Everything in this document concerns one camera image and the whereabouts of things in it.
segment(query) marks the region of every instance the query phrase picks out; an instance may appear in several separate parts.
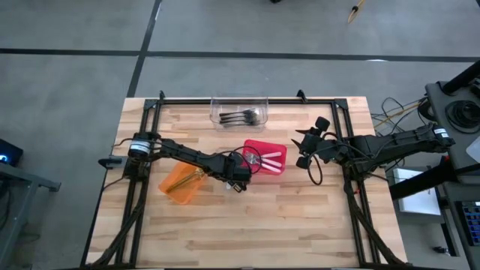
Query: white paper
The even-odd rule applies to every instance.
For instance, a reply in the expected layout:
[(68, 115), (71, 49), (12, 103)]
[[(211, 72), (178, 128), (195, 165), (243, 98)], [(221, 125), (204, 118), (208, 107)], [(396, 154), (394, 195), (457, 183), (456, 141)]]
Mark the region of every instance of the white paper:
[(480, 136), (466, 148), (466, 153), (476, 162), (480, 163)]
[[(395, 183), (400, 183), (403, 180), (410, 179), (423, 172), (418, 172), (410, 169), (394, 169), (393, 174)], [(438, 206), (437, 194), (435, 188), (424, 190), (415, 193), (411, 196), (398, 200), (400, 211), (428, 215), (441, 215)]]

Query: black metal frame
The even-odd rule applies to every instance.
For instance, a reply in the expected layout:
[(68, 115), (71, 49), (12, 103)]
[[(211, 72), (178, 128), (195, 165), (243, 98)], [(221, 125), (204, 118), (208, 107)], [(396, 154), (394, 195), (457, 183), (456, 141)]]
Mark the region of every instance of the black metal frame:
[[(148, 117), (148, 111), (150, 108), (152, 108), (152, 104), (155, 104), (155, 101), (157, 100), (152, 100), (152, 99), (147, 99), (145, 100), (145, 105), (144, 105), (144, 113), (142, 116), (142, 124), (141, 124), (141, 129), (145, 130), (146, 127), (144, 127), (144, 123), (146, 125), (146, 121), (143, 121), (143, 119), (146, 119)], [(210, 104), (211, 99), (209, 98), (192, 98), (192, 99), (164, 99), (162, 104), (163, 105), (197, 105), (197, 104), (203, 104), (203, 105), (208, 105)], [(232, 103), (242, 103), (242, 102), (248, 102), (248, 99), (232, 99)], [(348, 137), (353, 136), (353, 126), (352, 122), (350, 119), (350, 113), (349, 113), (349, 108), (347, 104), (346, 99), (338, 99), (338, 98), (332, 98), (332, 99), (307, 99), (305, 97), (305, 94), (303, 91), (299, 91), (297, 94), (297, 97), (293, 98), (272, 98), (268, 101), (272, 105), (277, 105), (277, 104), (324, 104), (328, 105), (331, 107), (332, 111), (332, 118), (333, 118), (333, 124), (334, 128), (337, 132), (337, 135), (339, 136), (339, 140), (343, 140), (342, 136), (342, 130), (341, 130), (341, 120), (340, 116), (338, 113), (338, 110), (342, 110), (343, 112), (343, 119), (345, 121), (346, 125), (346, 135)], [(159, 120), (159, 112), (161, 108), (157, 108), (157, 113), (155, 113), (154, 117), (154, 124), (155, 126), (152, 126), (152, 130), (155, 130), (156, 127), (158, 126), (158, 120)], [(349, 188), (352, 187), (352, 181), (346, 177), (346, 174), (343, 174), (343, 180), (344, 184)], [(146, 179), (145, 181), (142, 182), (142, 192), (140, 194), (139, 200), (143, 200), (145, 202), (146, 195), (147, 195), (147, 189), (145, 186), (148, 186), (149, 180)], [(137, 183), (135, 181), (131, 181), (128, 187), (128, 192), (127, 192), (127, 201), (125, 203), (125, 209), (124, 209), (124, 219), (122, 224), (125, 224), (125, 221), (128, 220), (128, 218), (131, 218), (132, 214), (131, 212), (131, 206), (133, 204), (133, 194), (135, 191)], [(372, 224), (372, 218), (371, 218), (371, 212), (370, 208), (368, 205), (368, 198), (367, 198), (367, 192), (365, 190), (365, 185), (363, 182), (358, 183), (358, 189), (359, 193), (358, 195), (360, 196), (361, 200), (361, 210), (363, 213), (364, 218), (367, 220), (369, 224)], [(136, 226), (135, 230), (133, 233), (133, 241), (132, 241), (132, 248), (131, 248), (131, 253), (130, 253), (130, 258), (128, 263), (123, 262), (123, 251), (125, 250), (125, 240), (122, 242), (121, 248), (117, 253), (117, 257), (115, 258), (115, 264), (113, 265), (102, 265), (100, 267), (91, 267), (89, 265), (86, 265), (86, 257), (89, 252), (90, 248), (90, 243), (92, 240), (92, 234), (93, 230), (95, 227), (95, 222), (96, 222), (96, 216), (98, 213), (98, 207), (100, 206), (100, 201), (101, 201), (101, 195), (97, 203), (97, 209), (95, 211), (95, 216), (91, 224), (91, 229), (89, 233), (89, 237), (87, 240), (87, 243), (85, 245), (85, 250), (82, 258), (82, 262), (80, 264), (80, 268), (89, 268), (90, 269), (134, 269), (136, 265), (136, 260), (137, 260), (137, 255), (138, 255), (138, 249), (139, 249), (139, 244), (140, 244), (140, 236), (141, 236), (141, 225), (143, 221), (143, 210), (136, 217)], [(346, 196), (347, 200), (349, 200), (350, 203), (356, 203), (355, 198), (353, 196)], [(360, 226), (359, 226), (359, 219), (353, 214), (353, 211), (351, 209), (349, 203), (349, 213), (352, 221), (352, 231), (353, 231), (353, 238), (355, 240), (355, 248), (356, 248), (356, 253), (358, 257), (358, 263), (359, 267), (362, 268), (370, 268), (370, 269), (427, 269), (427, 268), (419, 268), (411, 265), (386, 265), (382, 264), (380, 262), (380, 255), (378, 248), (374, 244), (373, 239), (368, 236), (369, 239), (369, 246), (370, 246), (370, 252), (372, 256), (373, 262), (367, 262), (365, 258), (365, 251), (363, 248), (363, 243), (362, 243), (362, 235), (360, 232)]]

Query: orange container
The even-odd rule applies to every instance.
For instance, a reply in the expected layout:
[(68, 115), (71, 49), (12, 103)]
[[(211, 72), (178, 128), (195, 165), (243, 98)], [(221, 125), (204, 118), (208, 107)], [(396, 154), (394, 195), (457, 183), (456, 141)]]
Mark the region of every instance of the orange container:
[(199, 168), (178, 162), (158, 189), (178, 204), (187, 204), (197, 193), (207, 175)]

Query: gray floor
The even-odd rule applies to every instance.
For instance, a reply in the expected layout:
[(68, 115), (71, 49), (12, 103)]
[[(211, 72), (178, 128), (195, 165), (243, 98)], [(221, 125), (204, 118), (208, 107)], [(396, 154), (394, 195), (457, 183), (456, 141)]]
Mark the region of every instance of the gray floor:
[[(0, 48), (139, 50), (154, 0), (6, 0)], [(370, 0), (351, 25), (356, 0), (164, 0), (150, 50), (480, 56), (474, 0)], [(23, 149), (22, 167), (62, 182), (38, 194), (13, 262), (34, 269), (78, 266), (92, 222), (119, 113), (137, 57), (0, 55), (0, 137)], [(372, 112), (387, 97), (420, 98), (426, 83), (449, 80), (470, 63), (147, 58), (136, 97), (263, 92), (293, 96), (367, 96)], [(403, 128), (420, 125), (416, 115)], [(432, 165), (418, 154), (407, 165)], [(439, 255), (438, 224), (399, 217), (408, 259), (417, 266), (467, 269)]]

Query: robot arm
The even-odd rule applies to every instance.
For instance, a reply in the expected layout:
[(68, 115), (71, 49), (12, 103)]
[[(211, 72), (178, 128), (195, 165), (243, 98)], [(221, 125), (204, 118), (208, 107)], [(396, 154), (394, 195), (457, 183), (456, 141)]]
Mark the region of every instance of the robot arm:
[(302, 155), (297, 167), (307, 169), (311, 155), (318, 155), (325, 163), (332, 161), (345, 167), (351, 180), (361, 181), (382, 164), (418, 152), (443, 153), (455, 144), (446, 130), (435, 124), (387, 136), (353, 136), (343, 142), (325, 139), (325, 134), (320, 136), (329, 125), (328, 120), (319, 117), (317, 128), (297, 130), (304, 134), (301, 143), (293, 141)]
[(240, 154), (204, 154), (201, 151), (176, 143), (173, 139), (161, 138), (153, 132), (135, 133), (128, 151), (129, 161), (125, 166), (124, 176), (137, 175), (140, 163), (151, 163), (160, 158), (173, 158), (177, 161), (202, 169), (206, 175), (229, 183), (237, 192), (247, 190), (251, 171), (242, 166)]

